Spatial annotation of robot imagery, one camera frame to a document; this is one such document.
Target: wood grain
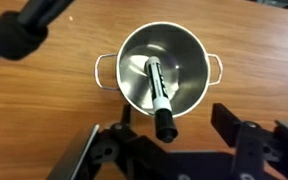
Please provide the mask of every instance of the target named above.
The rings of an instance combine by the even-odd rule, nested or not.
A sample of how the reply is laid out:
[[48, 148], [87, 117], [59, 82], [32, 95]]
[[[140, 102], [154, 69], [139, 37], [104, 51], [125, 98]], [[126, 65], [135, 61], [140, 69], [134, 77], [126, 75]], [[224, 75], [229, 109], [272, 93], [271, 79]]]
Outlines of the wood grain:
[[[25, 2], [0, 0], [0, 13]], [[158, 142], [151, 119], [134, 112], [138, 134], [166, 150], [228, 151], [210, 124], [213, 103], [268, 129], [275, 119], [288, 120], [287, 10], [234, 0], [78, 0], [50, 26], [36, 53], [17, 63], [0, 60], [0, 179], [45, 179], [80, 128], [119, 119], [125, 100], [95, 84], [95, 60], [117, 52], [128, 34], [153, 21], [191, 30], [221, 57], [224, 76], [177, 119], [174, 143]], [[114, 59], [101, 64], [106, 84], [115, 85], [114, 66]], [[99, 179], [123, 178], [108, 166]]]

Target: pot rim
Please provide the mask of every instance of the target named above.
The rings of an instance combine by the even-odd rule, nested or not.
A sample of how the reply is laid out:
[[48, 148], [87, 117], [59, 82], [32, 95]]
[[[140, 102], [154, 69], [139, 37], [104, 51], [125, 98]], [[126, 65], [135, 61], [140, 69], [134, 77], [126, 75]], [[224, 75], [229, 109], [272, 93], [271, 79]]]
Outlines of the pot rim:
[[201, 101], [202, 99], [204, 98], [206, 92], [207, 92], [207, 89], [208, 89], [208, 86], [209, 86], [209, 81], [210, 81], [210, 74], [211, 74], [211, 69], [210, 69], [210, 62], [209, 62], [209, 58], [208, 58], [208, 53], [206, 52], [203, 44], [201, 43], [201, 41], [191, 32], [189, 31], [188, 29], [186, 29], [185, 27], [179, 25], [179, 24], [176, 24], [176, 23], [172, 23], [172, 22], [167, 22], [167, 21], [157, 21], [157, 22], [152, 22], [152, 23], [148, 23], [148, 24], [144, 24], [140, 27], [138, 27], [136, 30], [134, 30], [126, 39], [125, 41], [123, 42], [120, 50], [118, 51], [118, 54], [117, 54], [117, 60], [116, 60], [116, 79], [117, 79], [117, 84], [123, 94], [123, 96], [125, 97], [125, 99], [135, 108], [137, 109], [138, 111], [140, 111], [141, 113], [145, 114], [145, 115], [149, 115], [149, 116], [152, 116], [151, 114], [149, 114], [148, 112], [142, 110], [140, 107], [138, 107], [136, 104], [134, 104], [126, 95], [125, 93], [123, 92], [122, 88], [121, 88], [121, 78], [120, 78], [120, 68], [119, 68], [119, 65], [120, 65], [120, 61], [121, 61], [121, 54], [122, 54], [122, 51], [123, 49], [125, 48], [125, 45], [129, 42], [129, 40], [136, 34], [138, 33], [139, 31], [149, 27], [149, 26], [155, 26], [155, 25], [168, 25], [168, 26], [174, 26], [176, 28], [179, 28], [183, 31], [185, 31], [186, 33], [188, 33], [192, 38], [194, 38], [194, 40], [199, 44], [199, 46], [202, 48], [202, 51], [204, 53], [204, 60], [205, 60], [205, 63], [206, 63], [206, 66], [207, 66], [207, 77], [206, 77], [206, 82], [205, 82], [205, 86], [204, 86], [204, 90], [202, 92], [202, 94], [200, 95], [199, 99], [190, 107], [188, 108], [187, 110], [181, 112], [181, 113], [178, 113], [178, 114], [175, 114], [173, 115], [173, 118], [176, 118], [176, 117], [180, 117], [190, 111], [192, 111]]

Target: stainless steel pot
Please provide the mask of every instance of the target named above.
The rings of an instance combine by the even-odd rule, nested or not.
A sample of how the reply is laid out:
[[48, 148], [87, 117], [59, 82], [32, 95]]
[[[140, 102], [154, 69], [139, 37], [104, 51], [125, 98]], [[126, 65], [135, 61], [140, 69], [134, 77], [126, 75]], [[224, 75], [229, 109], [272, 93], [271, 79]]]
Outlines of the stainless steel pot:
[[[117, 56], [116, 78], [119, 88], [103, 86], [99, 79], [99, 62]], [[169, 22], [154, 22], [136, 29], [124, 41], [118, 54], [98, 57], [95, 64], [97, 84], [108, 90], [121, 90], [127, 101], [140, 112], [153, 115], [145, 62], [157, 56], [171, 102], [173, 117], [191, 111], [203, 99], [208, 86], [219, 84], [223, 74], [220, 58], [208, 54], [202, 43], [189, 30]], [[218, 78], [210, 82], [209, 57], [216, 60]]]

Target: metal screw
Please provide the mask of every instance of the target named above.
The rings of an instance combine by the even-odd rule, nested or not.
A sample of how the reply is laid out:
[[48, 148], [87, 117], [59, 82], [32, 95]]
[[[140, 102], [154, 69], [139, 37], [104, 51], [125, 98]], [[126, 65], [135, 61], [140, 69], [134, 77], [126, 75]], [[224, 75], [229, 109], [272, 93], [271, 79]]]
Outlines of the metal screw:
[[253, 123], [253, 122], [250, 122], [250, 121], [245, 121], [245, 123], [246, 123], [246, 125], [248, 125], [248, 126], [251, 127], [251, 128], [257, 128], [257, 127], [258, 127], [257, 124], [255, 124], [255, 123]]
[[255, 180], [254, 177], [247, 173], [242, 173], [240, 175], [241, 180]]
[[115, 124], [115, 126], [114, 126], [114, 128], [115, 129], [118, 129], [118, 130], [121, 130], [122, 129], [122, 125], [120, 125], [120, 124]]
[[178, 180], [191, 180], [191, 178], [186, 174], [181, 174], [178, 176]]

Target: black marker cap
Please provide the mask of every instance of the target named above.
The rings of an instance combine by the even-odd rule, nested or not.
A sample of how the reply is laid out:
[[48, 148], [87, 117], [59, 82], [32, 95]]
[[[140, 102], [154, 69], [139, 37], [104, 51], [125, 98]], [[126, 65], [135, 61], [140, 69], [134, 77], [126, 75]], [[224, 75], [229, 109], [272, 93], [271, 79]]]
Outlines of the black marker cap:
[[155, 112], [155, 132], [156, 137], [165, 143], [171, 143], [177, 137], [178, 132], [170, 110], [159, 109]]

